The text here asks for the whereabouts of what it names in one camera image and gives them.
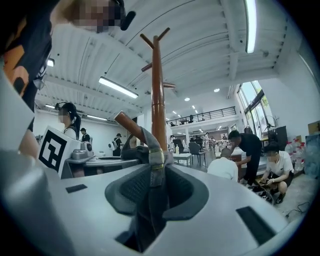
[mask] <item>gray floor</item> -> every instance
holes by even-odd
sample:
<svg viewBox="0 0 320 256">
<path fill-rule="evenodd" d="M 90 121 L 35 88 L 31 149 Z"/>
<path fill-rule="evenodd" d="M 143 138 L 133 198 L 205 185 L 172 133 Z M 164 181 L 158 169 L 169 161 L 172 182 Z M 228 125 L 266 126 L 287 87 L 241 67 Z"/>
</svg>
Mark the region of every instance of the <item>gray floor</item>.
<svg viewBox="0 0 320 256">
<path fill-rule="evenodd" d="M 207 172 L 209 164 L 215 159 L 215 156 L 212 155 L 210 152 L 207 152 L 205 154 L 205 160 L 206 163 L 204 164 L 204 158 L 201 157 L 201 166 L 199 166 L 197 156 L 193 156 L 193 169 Z M 186 161 L 179 161 L 180 165 L 186 165 Z M 298 206 L 300 204 L 303 204 L 300 206 L 300 209 L 304 212 L 306 211 L 310 203 L 313 201 L 315 192 L 318 189 L 318 180 L 310 178 L 309 176 L 305 174 L 301 174 L 297 177 L 295 177 L 292 180 L 291 185 L 289 186 L 287 193 L 285 195 L 285 198 L 281 204 L 275 204 L 274 207 L 279 210 L 283 216 L 286 216 L 291 210 L 295 209 L 298 210 Z M 279 196 L 279 193 L 276 193 L 273 198 L 277 199 Z M 297 211 L 291 211 L 289 213 L 288 221 L 291 222 L 297 217 L 301 216 L 300 212 Z"/>
</svg>

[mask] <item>ceiling beam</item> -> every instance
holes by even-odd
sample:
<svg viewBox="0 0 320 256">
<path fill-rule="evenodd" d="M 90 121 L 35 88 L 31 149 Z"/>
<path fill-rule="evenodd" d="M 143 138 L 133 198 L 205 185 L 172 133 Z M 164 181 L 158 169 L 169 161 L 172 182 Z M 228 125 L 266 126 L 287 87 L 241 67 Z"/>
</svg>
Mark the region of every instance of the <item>ceiling beam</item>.
<svg viewBox="0 0 320 256">
<path fill-rule="evenodd" d="M 53 77 L 53 76 L 49 76 L 49 75 L 45 75 L 44 76 L 44 80 L 46 82 L 49 82 L 49 83 L 52 83 L 52 84 L 56 84 L 56 85 L 59 85 L 59 86 L 65 86 L 65 87 L 67 87 L 69 89 L 72 89 L 72 90 L 75 90 L 75 91 L 79 91 L 79 92 L 82 92 L 82 93 L 85 93 L 85 94 L 88 94 L 88 95 L 92 95 L 92 96 L 97 97 L 97 98 L 101 98 L 101 99 L 103 99 L 105 101 L 109 101 L 109 102 L 111 102 L 113 104 L 121 105 L 124 109 L 132 110 L 132 111 L 135 111 L 135 112 L 138 112 L 138 113 L 141 111 L 141 108 L 135 106 L 134 104 L 131 104 L 131 103 L 123 101 L 123 100 L 119 100 L 119 99 L 117 99 L 115 97 L 106 95 L 103 92 L 92 90 L 90 88 L 78 85 L 78 84 L 73 83 L 73 82 L 62 80 L 62 79 L 59 79 L 59 78 L 56 78 L 56 77 Z"/>
<path fill-rule="evenodd" d="M 238 73 L 234 80 L 230 80 L 229 77 L 222 77 L 217 79 L 212 79 L 209 83 L 197 84 L 186 88 L 178 93 L 178 97 L 187 97 L 189 95 L 200 95 L 206 94 L 213 91 L 214 88 L 229 87 L 245 82 L 271 79 L 279 77 L 279 73 L 272 68 L 256 69 L 251 71 L 245 71 Z"/>
<path fill-rule="evenodd" d="M 230 43 L 230 68 L 229 78 L 233 81 L 236 78 L 238 68 L 238 57 L 239 57 L 239 30 L 236 29 L 237 23 L 235 21 L 236 15 L 232 12 L 232 4 L 234 0 L 221 0 L 223 13 L 226 20 L 226 27 L 228 30 L 228 37 Z"/>
</svg>

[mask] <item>desk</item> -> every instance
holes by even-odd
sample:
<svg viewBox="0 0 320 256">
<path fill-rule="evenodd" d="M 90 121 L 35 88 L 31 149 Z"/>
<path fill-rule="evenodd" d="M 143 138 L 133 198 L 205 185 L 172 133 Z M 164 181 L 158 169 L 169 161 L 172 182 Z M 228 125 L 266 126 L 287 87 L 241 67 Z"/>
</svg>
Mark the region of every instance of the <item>desk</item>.
<svg viewBox="0 0 320 256">
<path fill-rule="evenodd" d="M 191 166 L 191 154 L 190 153 L 183 153 L 183 154 L 173 154 L 173 159 L 178 161 L 179 160 L 186 160 L 186 167 L 188 167 L 188 160 L 190 161 Z"/>
</svg>

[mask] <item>ponytail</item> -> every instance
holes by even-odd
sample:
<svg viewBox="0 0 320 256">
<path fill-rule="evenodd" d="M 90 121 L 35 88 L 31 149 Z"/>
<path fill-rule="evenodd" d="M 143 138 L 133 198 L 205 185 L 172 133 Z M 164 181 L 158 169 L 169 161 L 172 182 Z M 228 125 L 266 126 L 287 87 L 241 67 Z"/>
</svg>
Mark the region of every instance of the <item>ponytail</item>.
<svg viewBox="0 0 320 256">
<path fill-rule="evenodd" d="M 74 115 L 74 127 L 76 129 L 75 135 L 76 135 L 76 139 L 77 140 L 79 140 L 80 126 L 81 126 L 81 117 L 78 115 L 78 113 L 75 113 L 75 115 Z"/>
</svg>

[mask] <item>balcony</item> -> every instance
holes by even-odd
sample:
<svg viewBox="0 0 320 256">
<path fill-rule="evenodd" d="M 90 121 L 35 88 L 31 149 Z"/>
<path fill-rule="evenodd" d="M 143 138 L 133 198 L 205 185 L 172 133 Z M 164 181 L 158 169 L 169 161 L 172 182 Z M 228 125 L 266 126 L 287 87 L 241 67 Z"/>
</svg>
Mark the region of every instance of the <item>balcony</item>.
<svg viewBox="0 0 320 256">
<path fill-rule="evenodd" d="M 225 117 L 231 117 L 237 115 L 236 109 L 234 106 L 222 108 L 210 112 L 192 114 L 190 116 L 181 117 L 173 120 L 169 120 L 166 123 L 171 127 L 183 126 L 187 124 L 196 124 L 205 122 L 207 123 L 210 120 L 222 120 Z"/>
</svg>

